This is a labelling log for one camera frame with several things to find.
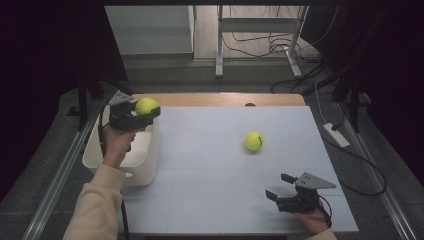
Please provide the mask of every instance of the wooden table edge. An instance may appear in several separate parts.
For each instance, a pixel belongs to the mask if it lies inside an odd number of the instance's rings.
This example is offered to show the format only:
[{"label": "wooden table edge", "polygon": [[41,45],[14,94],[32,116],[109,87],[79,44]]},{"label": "wooden table edge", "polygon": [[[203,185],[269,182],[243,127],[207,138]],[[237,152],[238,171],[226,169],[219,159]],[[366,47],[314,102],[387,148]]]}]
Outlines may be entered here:
[{"label": "wooden table edge", "polygon": [[161,106],[306,106],[300,94],[270,93],[153,93],[134,94],[139,100],[150,97]]}]

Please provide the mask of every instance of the wall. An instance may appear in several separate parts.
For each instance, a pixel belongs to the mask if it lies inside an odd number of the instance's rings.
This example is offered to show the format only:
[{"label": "wall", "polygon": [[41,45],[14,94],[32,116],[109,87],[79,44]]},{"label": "wall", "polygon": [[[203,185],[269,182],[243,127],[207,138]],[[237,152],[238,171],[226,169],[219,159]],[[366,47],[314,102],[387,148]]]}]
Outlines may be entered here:
[{"label": "wall", "polygon": [[193,6],[105,9],[121,55],[193,52]]}]

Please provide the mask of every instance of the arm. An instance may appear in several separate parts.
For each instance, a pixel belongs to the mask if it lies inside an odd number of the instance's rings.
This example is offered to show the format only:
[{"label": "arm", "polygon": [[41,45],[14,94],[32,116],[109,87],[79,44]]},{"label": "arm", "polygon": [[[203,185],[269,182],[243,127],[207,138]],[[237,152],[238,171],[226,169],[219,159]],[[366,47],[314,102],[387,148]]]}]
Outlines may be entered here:
[{"label": "arm", "polygon": [[336,240],[333,231],[327,226],[324,215],[318,209],[310,213],[292,212],[291,214],[298,217],[311,233],[312,237],[307,240]]},{"label": "arm", "polygon": [[119,132],[110,126],[104,128],[106,154],[103,164],[93,180],[84,185],[64,239],[116,239],[116,216],[122,203],[120,189],[125,180],[125,174],[117,168],[136,132]]}]

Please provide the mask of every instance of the metal frame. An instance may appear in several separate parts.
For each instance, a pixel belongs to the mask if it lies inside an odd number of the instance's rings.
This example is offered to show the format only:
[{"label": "metal frame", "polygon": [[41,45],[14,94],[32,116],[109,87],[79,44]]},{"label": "metal frame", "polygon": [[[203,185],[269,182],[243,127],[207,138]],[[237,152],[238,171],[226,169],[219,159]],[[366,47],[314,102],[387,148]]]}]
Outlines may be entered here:
[{"label": "metal frame", "polygon": [[103,104],[104,103],[102,101],[95,101],[91,107],[87,123],[84,125],[84,128],[82,128],[81,131],[77,132],[71,146],[68,149],[68,152],[63,158],[55,176],[51,180],[46,194],[41,200],[40,205],[38,205],[34,217],[32,218],[27,230],[24,233],[24,236],[22,237],[23,240],[33,240],[39,239],[41,237],[47,221],[49,220],[50,215],[56,206],[56,202],[60,196],[60,193],[62,192],[63,186],[68,179],[69,173],[74,166],[74,162],[77,159],[78,154],[83,146],[84,140],[93,129]]},{"label": "metal frame", "polygon": [[296,62],[294,50],[308,7],[300,6],[300,8],[300,14],[297,18],[223,18],[223,5],[219,5],[215,77],[222,78],[224,76],[223,32],[292,33],[290,47],[286,48],[285,52],[293,75],[296,78],[302,77],[302,72]]},{"label": "metal frame", "polygon": [[[337,103],[335,104],[337,105],[339,113],[343,112],[340,106]],[[349,136],[352,138],[352,144],[355,146],[360,155],[370,162],[376,164],[374,158],[362,140],[361,135],[355,131],[355,129],[349,124],[349,121],[344,120],[343,125],[347,129]],[[383,182],[379,174],[368,164],[365,164],[365,167],[376,189],[382,189]],[[395,197],[390,187],[387,187],[386,192],[380,196],[380,199],[386,207],[387,212],[389,213],[396,229],[398,230],[399,236],[404,240],[417,240],[417,236],[414,233],[415,231],[412,228],[408,217],[404,213],[399,201]]]}]

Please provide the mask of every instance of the white plastic bin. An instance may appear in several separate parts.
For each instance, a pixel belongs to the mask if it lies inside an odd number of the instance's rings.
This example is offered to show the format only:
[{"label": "white plastic bin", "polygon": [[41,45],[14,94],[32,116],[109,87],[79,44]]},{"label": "white plastic bin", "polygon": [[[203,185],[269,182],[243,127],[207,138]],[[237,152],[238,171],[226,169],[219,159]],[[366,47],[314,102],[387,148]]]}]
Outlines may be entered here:
[{"label": "white plastic bin", "polygon": [[[106,106],[103,114],[103,123],[108,122],[109,106]],[[84,166],[95,173],[99,165],[103,162],[102,151],[99,144],[99,133],[97,125],[91,132],[82,162]],[[131,143],[131,151],[127,152],[119,170],[127,176],[124,186],[145,186],[150,184],[156,175],[157,159],[159,157],[161,131],[159,120],[155,118],[153,125],[146,127],[146,130],[136,134]]]}]

